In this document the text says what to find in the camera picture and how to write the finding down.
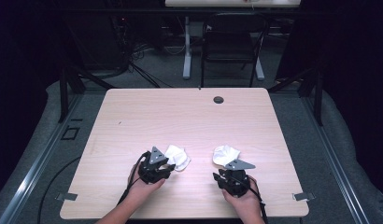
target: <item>crumpled white cloth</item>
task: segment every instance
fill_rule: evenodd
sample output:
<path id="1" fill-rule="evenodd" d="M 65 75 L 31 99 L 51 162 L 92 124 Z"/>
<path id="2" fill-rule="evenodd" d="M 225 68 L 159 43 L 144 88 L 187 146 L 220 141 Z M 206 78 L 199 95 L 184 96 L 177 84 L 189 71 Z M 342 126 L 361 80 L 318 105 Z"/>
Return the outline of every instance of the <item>crumpled white cloth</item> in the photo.
<path id="1" fill-rule="evenodd" d="M 168 158 L 168 164 L 172 165 L 175 164 L 175 170 L 181 171 L 188 166 L 191 159 L 188 157 L 188 155 L 185 152 L 185 149 L 182 147 L 176 147 L 173 145 L 170 145 L 168 149 L 165 151 L 165 157 Z"/>
<path id="2" fill-rule="evenodd" d="M 240 151 L 227 145 L 215 148 L 213 161 L 217 165 L 225 166 L 227 163 L 238 159 Z"/>

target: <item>human arm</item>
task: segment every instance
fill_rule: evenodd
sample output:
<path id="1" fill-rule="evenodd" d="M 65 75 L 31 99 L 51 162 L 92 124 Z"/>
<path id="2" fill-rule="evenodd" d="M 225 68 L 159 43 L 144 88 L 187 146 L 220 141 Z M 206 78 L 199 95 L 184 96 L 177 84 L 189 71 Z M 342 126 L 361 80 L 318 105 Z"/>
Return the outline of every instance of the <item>human arm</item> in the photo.
<path id="1" fill-rule="evenodd" d="M 96 223 L 124 224 L 128 218 L 130 218 L 130 216 L 136 211 L 136 209 L 138 209 L 145 202 L 149 195 L 156 189 L 159 189 L 164 182 L 165 179 L 161 179 L 154 184 L 146 184 L 141 179 L 139 179 L 138 172 L 135 172 L 135 176 L 131 182 L 134 184 L 131 186 L 127 197 Z"/>
<path id="2" fill-rule="evenodd" d="M 255 182 L 256 180 L 249 177 L 250 187 L 255 192 L 259 192 Z M 259 199 L 251 190 L 248 190 L 246 194 L 239 198 L 231 195 L 226 189 L 221 191 L 224 199 L 233 206 L 244 224 L 264 224 Z"/>

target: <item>black chair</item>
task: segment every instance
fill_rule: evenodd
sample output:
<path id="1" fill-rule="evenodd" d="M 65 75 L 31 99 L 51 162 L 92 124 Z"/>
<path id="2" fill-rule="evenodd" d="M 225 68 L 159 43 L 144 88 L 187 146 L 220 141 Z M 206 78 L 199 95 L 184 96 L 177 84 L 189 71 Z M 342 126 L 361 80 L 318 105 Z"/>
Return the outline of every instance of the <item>black chair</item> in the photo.
<path id="1" fill-rule="evenodd" d="M 267 19 L 257 13 L 218 13 L 210 16 L 203 25 L 201 87 L 204 87 L 206 62 L 242 63 L 242 69 L 251 63 L 249 86 L 252 87 L 256 62 L 268 28 Z"/>

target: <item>white table leg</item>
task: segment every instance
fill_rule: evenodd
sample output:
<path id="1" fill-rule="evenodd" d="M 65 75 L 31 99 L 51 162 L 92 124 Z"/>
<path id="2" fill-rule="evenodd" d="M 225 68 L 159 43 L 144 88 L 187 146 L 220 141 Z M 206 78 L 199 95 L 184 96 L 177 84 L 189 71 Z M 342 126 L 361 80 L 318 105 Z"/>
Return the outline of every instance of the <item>white table leg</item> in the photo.
<path id="1" fill-rule="evenodd" d="M 259 60 L 259 58 L 258 58 L 258 61 L 256 62 L 256 76 L 257 76 L 258 80 L 260 80 L 260 81 L 264 80 L 264 73 L 263 73 L 263 69 L 262 69 L 262 64 L 261 64 L 261 60 Z"/>
<path id="2" fill-rule="evenodd" d="M 185 63 L 183 64 L 183 78 L 191 78 L 192 54 L 191 54 L 191 36 L 189 31 L 189 17 L 185 18 Z"/>

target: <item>desk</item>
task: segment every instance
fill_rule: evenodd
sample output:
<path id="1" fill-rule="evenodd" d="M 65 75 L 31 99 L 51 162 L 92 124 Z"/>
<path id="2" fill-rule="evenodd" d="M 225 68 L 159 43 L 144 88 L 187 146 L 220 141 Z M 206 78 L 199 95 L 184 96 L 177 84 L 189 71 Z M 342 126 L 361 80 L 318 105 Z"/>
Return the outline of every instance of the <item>desk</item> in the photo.
<path id="1" fill-rule="evenodd" d="M 213 99 L 221 96 L 222 104 Z M 214 149 L 229 145 L 239 159 L 256 166 L 269 217 L 303 217 L 306 202 L 276 113 L 265 89 L 126 89 L 107 92 L 84 149 L 61 217 L 100 218 L 114 208 L 127 187 L 139 156 L 156 146 L 185 148 L 191 158 L 182 172 L 173 171 L 132 218 L 232 218 L 212 173 Z"/>
<path id="2" fill-rule="evenodd" d="M 290 7 L 295 8 L 300 5 L 301 0 L 165 0 L 167 7 Z M 189 79 L 191 76 L 192 55 L 190 48 L 189 17 L 185 20 L 185 63 L 183 65 L 183 78 Z M 258 80 L 264 80 L 261 61 L 258 58 L 256 63 L 256 73 Z"/>

